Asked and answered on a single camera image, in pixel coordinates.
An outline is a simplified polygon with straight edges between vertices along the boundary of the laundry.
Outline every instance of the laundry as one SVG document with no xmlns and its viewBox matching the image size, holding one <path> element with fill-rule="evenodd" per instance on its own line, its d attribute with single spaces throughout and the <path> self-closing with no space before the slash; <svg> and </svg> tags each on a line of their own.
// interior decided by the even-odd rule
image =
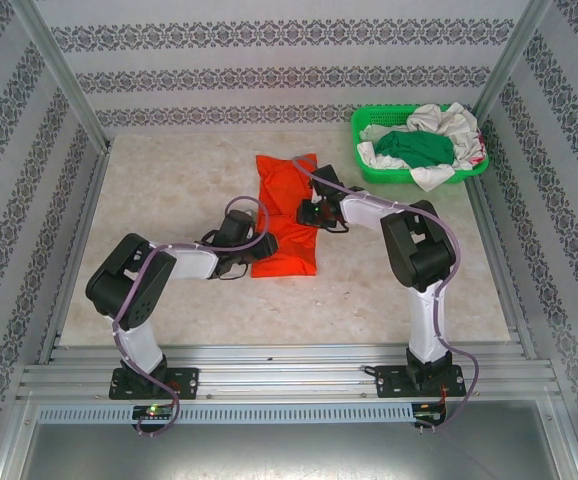
<svg viewBox="0 0 578 480">
<path fill-rule="evenodd" d="M 317 158 L 305 155 L 313 165 L 304 167 L 315 170 Z M 311 199 L 309 178 L 298 172 L 291 160 L 258 155 L 256 166 L 260 174 L 258 198 L 269 210 L 269 232 L 278 242 L 278 251 L 271 257 L 251 266 L 251 277 L 285 277 L 316 274 L 316 236 L 318 229 L 299 225 L 296 212 L 304 199 Z M 264 215 L 258 212 L 257 230 L 264 227 Z"/>
<path fill-rule="evenodd" d="M 452 104 L 444 112 L 438 105 L 423 105 L 407 118 L 405 125 L 368 125 L 360 132 L 362 142 L 357 146 L 358 153 L 365 164 L 378 170 L 411 168 L 402 158 L 378 150 L 377 144 L 391 132 L 416 131 L 443 135 L 453 144 L 454 160 L 449 168 L 440 165 L 417 167 L 413 170 L 429 171 L 415 174 L 412 170 L 414 181 L 427 192 L 451 178 L 456 170 L 472 170 L 486 156 L 476 118 L 459 103 Z"/>
<path fill-rule="evenodd" d="M 443 135 L 424 131 L 389 132 L 378 141 L 375 152 L 401 158 L 411 168 L 454 162 L 453 142 Z"/>
</svg>

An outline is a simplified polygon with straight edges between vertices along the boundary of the green basket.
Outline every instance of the green basket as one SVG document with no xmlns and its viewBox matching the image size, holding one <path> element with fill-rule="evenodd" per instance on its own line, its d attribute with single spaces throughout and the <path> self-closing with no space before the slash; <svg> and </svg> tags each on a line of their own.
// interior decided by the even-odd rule
<svg viewBox="0 0 578 480">
<path fill-rule="evenodd" d="M 364 130 L 367 125 L 382 125 L 384 127 L 391 127 L 393 125 L 404 125 L 407 123 L 407 118 L 420 105 L 382 105 L 362 107 L 356 110 L 351 116 L 351 129 L 353 131 L 353 143 L 356 150 L 356 162 L 360 170 L 362 170 L 362 178 L 369 183 L 415 183 L 411 172 L 405 168 L 393 170 L 378 170 L 371 168 L 360 158 L 358 153 L 358 144 L 360 140 L 360 132 Z M 442 111 L 447 110 L 449 105 L 441 105 Z M 489 156 L 476 165 L 473 170 L 456 170 L 456 173 L 447 180 L 446 183 L 462 182 L 465 178 L 474 175 L 480 175 L 489 166 Z"/>
</svg>

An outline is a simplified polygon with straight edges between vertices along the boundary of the wallpaper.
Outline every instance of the wallpaper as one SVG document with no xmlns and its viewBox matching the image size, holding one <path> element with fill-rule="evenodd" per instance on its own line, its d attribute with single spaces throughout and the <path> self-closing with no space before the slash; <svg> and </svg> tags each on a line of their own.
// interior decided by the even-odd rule
<svg viewBox="0 0 578 480">
<path fill-rule="evenodd" d="M 0 0 L 0 433 L 19 367 L 37 361 L 97 159 Z"/>
<path fill-rule="evenodd" d="M 339 129 L 365 104 L 474 104 L 527 0 L 499 3 L 38 6 L 112 137 L 305 128 L 299 124 Z"/>
<path fill-rule="evenodd" d="M 552 4 L 485 134 L 482 181 L 507 267 L 578 436 L 578 1 Z"/>
</svg>

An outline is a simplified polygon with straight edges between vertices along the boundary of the orange fabric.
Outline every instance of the orange fabric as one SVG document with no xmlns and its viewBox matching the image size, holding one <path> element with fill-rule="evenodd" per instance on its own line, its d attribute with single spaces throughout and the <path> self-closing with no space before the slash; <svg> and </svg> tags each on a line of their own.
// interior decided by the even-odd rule
<svg viewBox="0 0 578 480">
<path fill-rule="evenodd" d="M 305 155 L 314 162 L 301 162 L 307 170 L 316 169 L 316 155 Z M 316 235 L 318 229 L 296 223 L 300 202 L 311 198 L 309 178 L 300 173 L 290 160 L 256 156 L 260 174 L 258 198 L 269 209 L 269 231 L 278 241 L 278 251 L 271 257 L 255 262 L 251 276 L 286 277 L 316 274 Z M 262 231 L 264 215 L 258 211 L 257 230 Z"/>
</svg>

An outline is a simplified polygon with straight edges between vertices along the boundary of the white cloth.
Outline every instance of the white cloth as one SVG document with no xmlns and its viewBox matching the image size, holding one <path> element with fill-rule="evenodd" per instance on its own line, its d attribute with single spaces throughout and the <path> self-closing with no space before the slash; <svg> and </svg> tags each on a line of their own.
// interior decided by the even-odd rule
<svg viewBox="0 0 578 480">
<path fill-rule="evenodd" d="M 441 183 L 444 183 L 453 175 L 456 171 L 451 167 L 451 165 L 437 165 L 435 167 L 418 167 L 411 169 L 411 176 L 414 181 L 420 185 L 425 192 L 430 192 L 436 188 Z"/>
<path fill-rule="evenodd" d="M 376 156 L 373 144 L 377 143 L 389 132 L 414 132 L 417 130 L 449 137 L 453 143 L 453 153 L 455 155 L 455 161 L 451 166 L 438 165 L 435 167 L 419 167 L 412 170 L 412 176 L 416 183 L 427 192 L 450 178 L 455 173 L 454 170 L 472 170 L 474 164 L 485 156 L 484 148 L 480 143 L 478 122 L 459 103 L 452 104 L 445 112 L 441 112 L 440 107 L 434 104 L 418 107 L 409 115 L 406 125 L 393 127 L 368 125 L 360 132 L 360 139 L 363 142 L 358 144 L 358 153 L 360 153 L 362 161 L 372 168 L 381 170 L 408 168 L 406 162 L 400 158 L 383 155 Z"/>
<path fill-rule="evenodd" d="M 361 142 L 358 144 L 358 153 L 360 158 L 371 168 L 377 170 L 389 170 L 395 168 L 409 168 L 407 162 L 401 158 L 394 158 L 388 155 L 376 155 L 373 150 L 373 143 Z"/>
</svg>

